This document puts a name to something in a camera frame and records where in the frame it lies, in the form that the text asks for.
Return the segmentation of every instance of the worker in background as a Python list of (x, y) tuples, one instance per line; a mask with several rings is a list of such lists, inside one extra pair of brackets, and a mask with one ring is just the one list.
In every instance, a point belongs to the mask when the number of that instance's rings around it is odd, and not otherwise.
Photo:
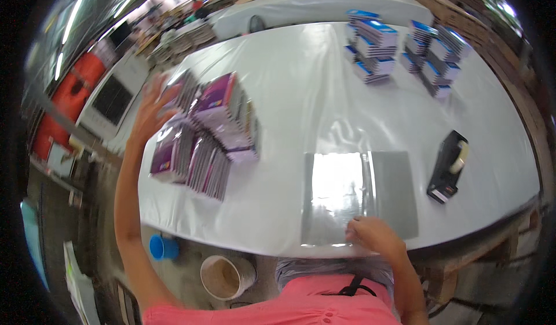
[(177, 113), (164, 106), (181, 89), (162, 92), (165, 76), (148, 85), (126, 144), (114, 202), (114, 229), (126, 277), (144, 325), (165, 324), (374, 324), (429, 323), (425, 298), (406, 247), (382, 220), (356, 217), (346, 239), (378, 252), (363, 259), (280, 259), (281, 294), (269, 301), (222, 311), (183, 304), (156, 274), (141, 240), (137, 183), (147, 141)]

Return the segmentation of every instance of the pink shirt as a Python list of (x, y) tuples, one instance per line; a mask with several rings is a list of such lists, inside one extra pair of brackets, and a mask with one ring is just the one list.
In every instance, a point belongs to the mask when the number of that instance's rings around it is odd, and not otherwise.
[(222, 311), (153, 306), (143, 313), (143, 324), (400, 324), (391, 312), (386, 288), (379, 283), (367, 279), (361, 283), (376, 297), (363, 289), (352, 297), (323, 295), (338, 293), (352, 279), (351, 274), (296, 278), (273, 300)]

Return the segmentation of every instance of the white plastic tablecloth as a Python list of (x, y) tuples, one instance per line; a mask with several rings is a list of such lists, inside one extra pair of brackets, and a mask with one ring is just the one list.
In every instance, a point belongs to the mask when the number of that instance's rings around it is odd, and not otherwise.
[[(407, 31), (399, 30), (400, 44)], [(475, 51), (445, 102), (398, 62), (389, 83), (364, 85), (343, 57), (344, 23), (282, 27), (231, 39), (186, 57), (203, 81), (237, 71), (262, 128), (257, 163), (234, 164), (222, 204), (149, 178), (155, 140), (139, 180), (141, 220), (179, 237), (240, 251), (339, 257), (353, 247), (302, 247), (303, 153), (406, 150), (419, 235), (408, 249), (446, 242), (518, 210), (539, 192), (530, 142), (510, 98)], [(441, 141), (469, 140), (459, 192), (440, 205), (425, 194)]]
[(254, 0), (215, 12), (210, 23), (220, 40), (247, 33), (258, 15), (267, 27), (297, 23), (347, 21), (349, 9), (379, 14), (384, 23), (407, 26), (409, 20), (431, 24), (433, 15), (415, 0)]

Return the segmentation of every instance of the black tape dispenser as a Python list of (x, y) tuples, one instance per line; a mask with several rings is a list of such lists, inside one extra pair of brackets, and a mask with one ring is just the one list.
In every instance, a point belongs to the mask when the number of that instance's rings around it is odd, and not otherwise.
[(452, 131), (440, 145), (427, 195), (445, 204), (458, 192), (456, 183), (469, 153), (469, 144), (461, 134)]

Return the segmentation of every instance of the hand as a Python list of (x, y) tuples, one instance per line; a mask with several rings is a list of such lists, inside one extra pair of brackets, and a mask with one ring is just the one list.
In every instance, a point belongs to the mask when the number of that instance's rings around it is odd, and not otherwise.
[(391, 265), (407, 256), (404, 241), (379, 218), (355, 217), (347, 227), (347, 240), (378, 252)]
[(170, 109), (159, 116), (163, 106), (174, 99), (180, 90), (180, 85), (174, 85), (171, 89), (160, 95), (162, 83), (167, 75), (155, 74), (153, 79), (143, 86), (143, 101), (135, 118), (135, 123), (129, 135), (128, 144), (143, 148), (162, 126), (176, 115), (179, 110)]

